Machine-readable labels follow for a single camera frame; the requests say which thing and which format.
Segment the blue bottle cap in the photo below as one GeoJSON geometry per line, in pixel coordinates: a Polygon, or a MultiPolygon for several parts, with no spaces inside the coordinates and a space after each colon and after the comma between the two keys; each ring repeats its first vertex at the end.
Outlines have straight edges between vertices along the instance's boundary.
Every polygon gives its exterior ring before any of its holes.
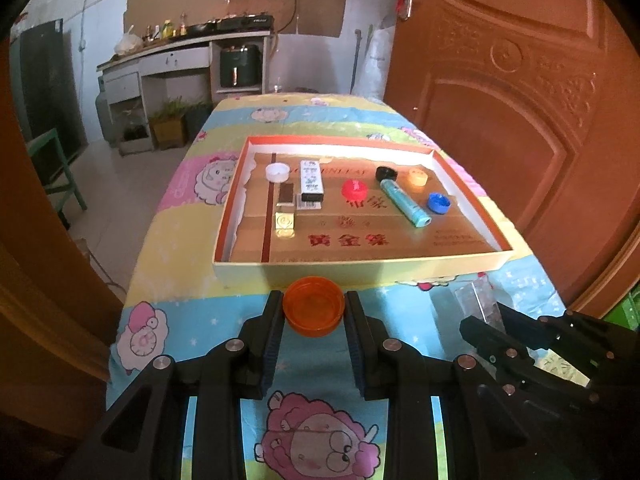
{"type": "Polygon", "coordinates": [[[427,201],[427,207],[438,215],[444,215],[451,206],[451,200],[449,200],[442,193],[429,193],[429,200],[427,201]]]}

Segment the small orange bottle cap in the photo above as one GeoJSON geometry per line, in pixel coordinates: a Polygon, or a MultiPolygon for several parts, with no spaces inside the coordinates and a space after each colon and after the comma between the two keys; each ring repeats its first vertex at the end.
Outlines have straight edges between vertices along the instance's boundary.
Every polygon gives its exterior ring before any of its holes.
{"type": "Polygon", "coordinates": [[[411,168],[409,170],[409,182],[414,186],[422,187],[427,183],[428,175],[423,170],[411,168]]]}
{"type": "Polygon", "coordinates": [[[340,324],[344,295],[331,280],[308,276],[289,285],[282,307],[293,330],[303,336],[320,337],[340,324]]]}

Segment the cartoon tablecloth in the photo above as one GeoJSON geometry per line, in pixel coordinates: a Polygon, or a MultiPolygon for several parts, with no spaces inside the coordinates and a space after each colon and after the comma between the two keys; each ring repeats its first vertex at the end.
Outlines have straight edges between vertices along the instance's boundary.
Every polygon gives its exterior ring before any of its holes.
{"type": "MultiPolygon", "coordinates": [[[[177,361],[204,355],[262,312],[268,294],[263,285],[225,287],[211,266],[222,204],[249,134],[370,137],[437,148],[391,108],[362,98],[270,94],[221,102],[175,172],[146,234],[111,347],[108,406],[157,355],[177,361]]],[[[486,274],[496,299],[532,317],[560,315],[564,306],[555,288],[513,224],[444,156],[515,249],[501,269],[486,274]]],[[[415,276],[409,283],[379,283],[359,295],[365,313],[380,318],[392,337],[424,355],[452,360],[469,348],[458,331],[462,311],[453,292],[476,277],[415,276]]],[[[544,356],[542,364],[567,377],[575,373],[552,356],[544,356]]],[[[436,431],[442,458],[442,422],[437,399],[433,402],[436,427],[425,431],[436,431]]],[[[360,398],[342,325],[317,339],[285,325],[271,390],[260,402],[244,400],[241,409],[249,480],[382,478],[387,404],[360,398]]],[[[190,478],[193,416],[192,402],[183,478],[190,478]]],[[[446,478],[444,460],[439,466],[446,478]]]]}

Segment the white bottle cap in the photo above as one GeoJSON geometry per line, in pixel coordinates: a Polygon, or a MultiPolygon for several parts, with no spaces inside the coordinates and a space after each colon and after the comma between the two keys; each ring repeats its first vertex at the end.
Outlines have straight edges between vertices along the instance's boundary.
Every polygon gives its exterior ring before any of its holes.
{"type": "Polygon", "coordinates": [[[274,162],[266,168],[267,180],[274,184],[286,182],[289,179],[290,167],[282,162],[274,162]]]}

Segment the black bottle cap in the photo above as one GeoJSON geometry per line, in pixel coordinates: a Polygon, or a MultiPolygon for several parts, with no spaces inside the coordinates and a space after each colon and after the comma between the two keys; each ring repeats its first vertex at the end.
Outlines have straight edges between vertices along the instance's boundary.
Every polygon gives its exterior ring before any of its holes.
{"type": "Polygon", "coordinates": [[[382,182],[386,178],[395,180],[396,178],[398,178],[398,172],[393,168],[388,168],[386,166],[378,166],[376,168],[376,180],[378,182],[382,182]]]}

